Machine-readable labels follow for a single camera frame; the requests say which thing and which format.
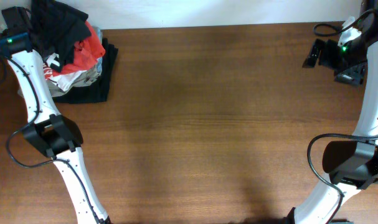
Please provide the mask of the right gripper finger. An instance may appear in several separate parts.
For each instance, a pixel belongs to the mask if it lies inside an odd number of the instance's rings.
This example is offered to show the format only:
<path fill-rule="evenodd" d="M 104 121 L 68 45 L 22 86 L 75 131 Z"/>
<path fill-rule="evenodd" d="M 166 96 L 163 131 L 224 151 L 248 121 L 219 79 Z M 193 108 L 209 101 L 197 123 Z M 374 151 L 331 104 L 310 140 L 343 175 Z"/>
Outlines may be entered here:
<path fill-rule="evenodd" d="M 364 82 L 364 70 L 346 70 L 334 76 L 334 81 L 351 86 L 359 86 Z"/>
<path fill-rule="evenodd" d="M 302 64 L 303 68 L 314 68 L 317 60 L 319 59 L 321 51 L 324 49 L 325 41 L 316 39 L 310 49 L 308 56 Z"/>

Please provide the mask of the dark green t-shirt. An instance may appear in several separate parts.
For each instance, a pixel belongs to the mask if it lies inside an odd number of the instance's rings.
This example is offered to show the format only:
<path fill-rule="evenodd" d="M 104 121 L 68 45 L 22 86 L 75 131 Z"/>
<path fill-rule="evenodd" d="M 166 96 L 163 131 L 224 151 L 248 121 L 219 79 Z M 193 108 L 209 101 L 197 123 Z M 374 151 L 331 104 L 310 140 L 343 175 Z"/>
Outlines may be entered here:
<path fill-rule="evenodd" d="M 65 65 L 73 63 L 74 45 L 92 35 L 85 24 L 88 14 L 51 0 L 32 0 L 31 13 L 39 52 L 44 60 L 57 54 L 57 63 L 49 67 L 60 73 Z"/>

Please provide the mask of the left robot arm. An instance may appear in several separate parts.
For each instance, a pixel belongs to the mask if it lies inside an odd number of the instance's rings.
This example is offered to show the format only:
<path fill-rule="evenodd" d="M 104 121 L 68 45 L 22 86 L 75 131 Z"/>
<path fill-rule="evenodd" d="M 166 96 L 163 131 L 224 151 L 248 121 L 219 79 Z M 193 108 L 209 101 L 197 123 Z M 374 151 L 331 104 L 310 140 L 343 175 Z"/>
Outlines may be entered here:
<path fill-rule="evenodd" d="M 27 110 L 27 124 L 13 134 L 39 151 L 54 164 L 70 195 L 78 223 L 110 223 L 100 203 L 83 158 L 83 137 L 75 122 L 57 109 L 45 81 L 42 57 L 34 49 L 27 32 L 3 35 L 0 56 L 11 66 L 19 83 Z"/>

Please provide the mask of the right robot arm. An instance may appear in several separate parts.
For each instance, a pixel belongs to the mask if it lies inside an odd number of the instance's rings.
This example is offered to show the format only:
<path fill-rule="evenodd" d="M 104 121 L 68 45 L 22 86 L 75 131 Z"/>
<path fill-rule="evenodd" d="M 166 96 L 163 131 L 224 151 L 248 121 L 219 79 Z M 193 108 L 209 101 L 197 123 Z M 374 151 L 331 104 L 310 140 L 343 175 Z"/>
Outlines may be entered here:
<path fill-rule="evenodd" d="M 352 134 L 320 134 L 309 142 L 308 165 L 319 182 L 284 223 L 336 223 L 345 202 L 378 184 L 378 1 L 363 1 L 358 18 L 328 27 L 332 33 L 314 32 L 303 67 L 324 66 L 336 82 L 365 84 L 361 113 Z"/>

